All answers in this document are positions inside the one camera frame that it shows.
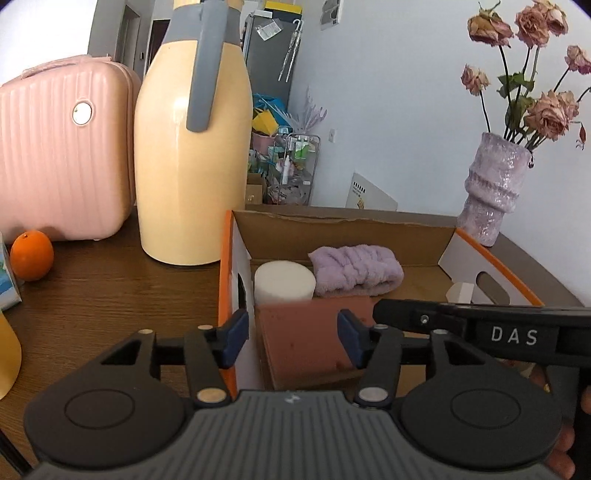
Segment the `suitcase button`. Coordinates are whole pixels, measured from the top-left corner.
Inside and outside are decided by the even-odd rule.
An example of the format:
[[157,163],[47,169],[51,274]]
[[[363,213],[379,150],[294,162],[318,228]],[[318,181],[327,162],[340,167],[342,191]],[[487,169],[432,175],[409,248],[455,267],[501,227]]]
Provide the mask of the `suitcase button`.
[[86,102],[80,102],[74,107],[72,120],[76,125],[86,125],[92,116],[92,107]]

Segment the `orange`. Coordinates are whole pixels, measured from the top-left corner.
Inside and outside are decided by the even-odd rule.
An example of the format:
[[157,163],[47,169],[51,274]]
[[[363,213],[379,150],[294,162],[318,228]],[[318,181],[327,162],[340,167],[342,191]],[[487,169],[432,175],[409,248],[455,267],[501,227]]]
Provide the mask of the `orange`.
[[10,249],[10,265],[21,280],[45,277],[53,265],[53,246],[47,235],[33,230],[19,236]]

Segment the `suitcase handle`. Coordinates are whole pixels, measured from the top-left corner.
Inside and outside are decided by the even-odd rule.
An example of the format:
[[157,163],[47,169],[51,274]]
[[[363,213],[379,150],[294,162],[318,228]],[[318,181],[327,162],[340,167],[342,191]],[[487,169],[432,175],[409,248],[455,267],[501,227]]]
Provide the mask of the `suitcase handle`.
[[79,63],[84,63],[87,61],[111,61],[111,57],[97,57],[94,58],[90,55],[76,55],[74,57],[68,57],[66,59],[59,59],[59,60],[52,60],[46,63],[41,63],[41,65],[37,65],[36,67],[32,67],[27,70],[23,70],[21,76],[19,77],[21,80],[32,77],[37,75],[38,73],[46,72],[47,70],[58,69],[61,67],[67,67],[70,65],[78,65]]
[[205,132],[209,127],[226,38],[228,8],[223,0],[203,4],[203,28],[197,42],[187,109],[187,130],[191,132]]

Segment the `yellow cup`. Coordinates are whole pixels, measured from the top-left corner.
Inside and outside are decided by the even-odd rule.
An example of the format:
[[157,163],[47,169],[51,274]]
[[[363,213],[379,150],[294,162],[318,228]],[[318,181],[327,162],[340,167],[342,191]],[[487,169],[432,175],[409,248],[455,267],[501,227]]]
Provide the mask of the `yellow cup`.
[[0,400],[10,391],[21,369],[22,350],[14,330],[0,312]]

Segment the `small white block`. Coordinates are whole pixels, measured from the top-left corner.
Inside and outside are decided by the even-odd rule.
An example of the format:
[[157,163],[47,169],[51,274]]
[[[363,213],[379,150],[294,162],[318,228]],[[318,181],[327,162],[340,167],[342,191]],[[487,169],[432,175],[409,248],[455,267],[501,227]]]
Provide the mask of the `small white block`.
[[473,293],[473,283],[454,283],[445,296],[450,303],[470,303]]

